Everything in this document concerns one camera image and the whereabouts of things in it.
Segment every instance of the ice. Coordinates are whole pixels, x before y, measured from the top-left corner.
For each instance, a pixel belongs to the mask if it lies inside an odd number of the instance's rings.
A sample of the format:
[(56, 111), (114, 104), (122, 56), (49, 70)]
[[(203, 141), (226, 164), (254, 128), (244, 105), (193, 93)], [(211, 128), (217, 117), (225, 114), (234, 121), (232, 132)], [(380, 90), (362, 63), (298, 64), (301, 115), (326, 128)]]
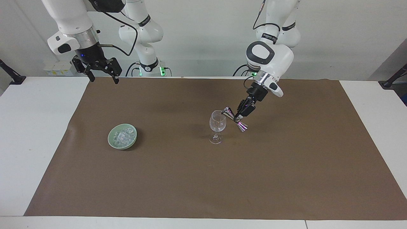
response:
[(123, 148), (130, 145), (136, 138), (136, 132), (133, 128), (125, 128), (116, 132), (113, 137), (113, 145), (117, 148)]

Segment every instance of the green light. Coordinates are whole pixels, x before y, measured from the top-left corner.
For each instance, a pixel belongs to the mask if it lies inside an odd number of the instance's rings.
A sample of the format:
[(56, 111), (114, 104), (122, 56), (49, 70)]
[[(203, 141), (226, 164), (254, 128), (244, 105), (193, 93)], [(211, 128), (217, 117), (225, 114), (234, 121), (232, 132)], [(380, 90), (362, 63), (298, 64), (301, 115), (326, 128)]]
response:
[(165, 69), (163, 67), (160, 67), (161, 70), (161, 76), (165, 76)]

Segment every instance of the metallic jigger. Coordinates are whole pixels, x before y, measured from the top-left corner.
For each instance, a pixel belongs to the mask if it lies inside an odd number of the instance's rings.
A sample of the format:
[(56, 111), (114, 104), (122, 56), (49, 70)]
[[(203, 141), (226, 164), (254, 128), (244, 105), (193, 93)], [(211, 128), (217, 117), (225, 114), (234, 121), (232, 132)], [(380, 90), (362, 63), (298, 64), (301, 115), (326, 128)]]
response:
[(235, 115), (233, 114), (232, 109), (230, 107), (226, 107), (223, 111), (222, 114), (225, 115), (226, 117), (230, 118), (233, 120), (237, 126), (239, 127), (241, 132), (245, 132), (248, 129), (248, 126), (244, 123), (242, 123), (240, 120), (238, 120)]

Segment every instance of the clear glass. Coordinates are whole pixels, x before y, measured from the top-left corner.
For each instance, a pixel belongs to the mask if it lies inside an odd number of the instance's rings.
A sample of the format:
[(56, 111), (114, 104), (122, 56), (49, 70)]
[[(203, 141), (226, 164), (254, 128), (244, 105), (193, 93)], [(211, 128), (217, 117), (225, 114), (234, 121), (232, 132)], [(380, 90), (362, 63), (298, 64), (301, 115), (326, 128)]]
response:
[(212, 112), (209, 120), (209, 126), (213, 130), (209, 141), (212, 144), (219, 144), (223, 141), (222, 131), (226, 128), (226, 116), (222, 114), (221, 110)]

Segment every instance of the green bowl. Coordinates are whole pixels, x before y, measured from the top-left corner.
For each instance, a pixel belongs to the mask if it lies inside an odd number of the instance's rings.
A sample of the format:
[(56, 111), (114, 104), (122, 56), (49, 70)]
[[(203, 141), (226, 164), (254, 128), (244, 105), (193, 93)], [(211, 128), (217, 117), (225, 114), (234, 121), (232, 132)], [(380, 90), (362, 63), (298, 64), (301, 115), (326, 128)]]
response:
[[(127, 128), (132, 128), (132, 129), (134, 130), (134, 132), (136, 133), (136, 137), (134, 138), (134, 141), (132, 141), (129, 145), (127, 145), (127, 146), (125, 146), (125, 147), (121, 147), (121, 148), (120, 148), (120, 147), (114, 146), (114, 145), (113, 145), (113, 144), (114, 144), (114, 141), (113, 141), (114, 134), (115, 134), (116, 132), (120, 132), (120, 131), (122, 131), (123, 129), (127, 129)], [(128, 148), (130, 148), (131, 146), (134, 145), (134, 143), (136, 142), (136, 140), (137, 140), (137, 130), (136, 130), (136, 128), (135, 128), (134, 126), (132, 126), (132, 125), (130, 125), (130, 124), (120, 124), (120, 125), (116, 126), (115, 128), (113, 128), (113, 129), (110, 131), (109, 135), (107, 136), (107, 142), (109, 143), (109, 145), (110, 145), (111, 147), (117, 149), (117, 150), (127, 150)]]

